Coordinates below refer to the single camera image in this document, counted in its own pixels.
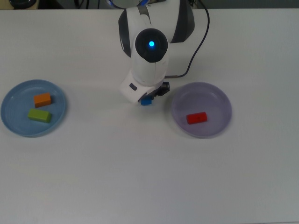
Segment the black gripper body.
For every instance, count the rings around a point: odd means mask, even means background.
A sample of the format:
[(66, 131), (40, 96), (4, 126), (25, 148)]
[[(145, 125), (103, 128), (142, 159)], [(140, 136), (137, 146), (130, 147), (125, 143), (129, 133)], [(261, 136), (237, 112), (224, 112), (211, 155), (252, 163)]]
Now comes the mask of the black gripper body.
[(163, 95), (163, 87), (159, 87), (158, 89), (154, 90), (150, 94), (146, 96), (146, 99), (154, 99), (157, 96)]

